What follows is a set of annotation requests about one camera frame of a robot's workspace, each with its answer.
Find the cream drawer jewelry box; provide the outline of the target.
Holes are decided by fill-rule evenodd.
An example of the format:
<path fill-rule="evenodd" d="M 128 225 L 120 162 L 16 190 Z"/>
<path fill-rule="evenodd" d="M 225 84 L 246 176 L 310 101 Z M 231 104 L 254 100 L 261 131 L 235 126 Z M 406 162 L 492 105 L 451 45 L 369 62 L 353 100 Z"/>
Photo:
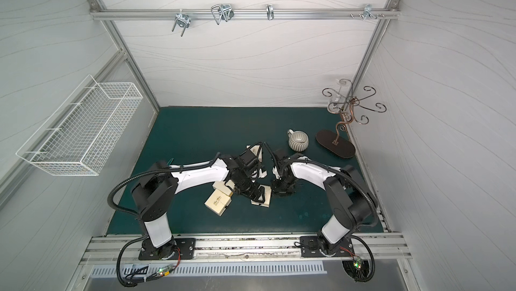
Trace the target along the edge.
<path fill-rule="evenodd" d="M 260 178 L 264 178 L 267 176 L 267 171 L 265 169 L 265 167 L 263 166 L 263 145 L 260 144 L 260 145 L 254 145 L 254 146 L 250 146 L 250 145 L 247 145 L 246 148 L 248 150 L 250 150 L 255 156 L 256 158 L 258 158 L 258 162 L 259 162 L 259 168 L 257 170 L 254 170 L 253 173 L 251 174 L 251 179 L 252 180 L 257 180 L 257 179 L 260 179 Z"/>

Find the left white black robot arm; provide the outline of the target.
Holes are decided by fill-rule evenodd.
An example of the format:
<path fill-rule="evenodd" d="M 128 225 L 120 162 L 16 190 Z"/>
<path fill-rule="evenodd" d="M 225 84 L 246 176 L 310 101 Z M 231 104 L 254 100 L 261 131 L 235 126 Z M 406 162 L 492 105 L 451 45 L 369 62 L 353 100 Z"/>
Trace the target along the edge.
<path fill-rule="evenodd" d="M 173 256 L 178 243 L 172 235 L 167 212 L 176 194 L 204 184 L 232 182 L 230 189 L 252 202 L 266 201 L 266 188 L 257 183 L 261 175 L 261 149 L 240 155 L 216 155 L 213 160 L 186 166 L 157 162 L 156 174 L 144 175 L 132 189 L 139 222 L 147 237 L 142 242 L 141 260 L 165 260 Z"/>

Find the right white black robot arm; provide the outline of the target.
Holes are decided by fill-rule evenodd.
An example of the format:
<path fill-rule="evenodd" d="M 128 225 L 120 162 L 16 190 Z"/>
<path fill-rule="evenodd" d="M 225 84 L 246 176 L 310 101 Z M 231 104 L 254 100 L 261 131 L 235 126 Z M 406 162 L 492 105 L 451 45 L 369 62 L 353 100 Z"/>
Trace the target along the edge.
<path fill-rule="evenodd" d="M 300 179 L 325 191 L 332 215 L 317 233 L 317 248 L 324 256 L 333 256 L 359 228 L 379 223 L 378 201 L 355 167 L 331 167 L 301 153 L 289 156 L 282 150 L 273 152 L 271 160 L 275 193 L 292 194 Z"/>

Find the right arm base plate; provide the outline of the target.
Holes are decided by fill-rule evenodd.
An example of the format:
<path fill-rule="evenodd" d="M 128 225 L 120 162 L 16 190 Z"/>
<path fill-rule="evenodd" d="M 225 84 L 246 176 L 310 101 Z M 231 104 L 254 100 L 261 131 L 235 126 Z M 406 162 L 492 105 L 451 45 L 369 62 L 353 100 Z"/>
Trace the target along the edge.
<path fill-rule="evenodd" d="M 355 257 L 350 239 L 342 238 L 335 244 L 322 236 L 302 236 L 294 246 L 301 251 L 301 257 Z"/>

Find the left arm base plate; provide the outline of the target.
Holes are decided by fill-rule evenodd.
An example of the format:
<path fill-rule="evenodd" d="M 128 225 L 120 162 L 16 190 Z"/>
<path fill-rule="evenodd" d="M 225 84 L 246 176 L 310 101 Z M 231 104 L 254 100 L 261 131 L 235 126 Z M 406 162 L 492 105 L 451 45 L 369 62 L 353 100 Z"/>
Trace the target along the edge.
<path fill-rule="evenodd" d="M 194 238 L 172 239 L 161 247 L 155 247 L 150 238 L 142 242 L 138 259 L 153 260 L 191 260 L 194 257 L 196 240 Z"/>

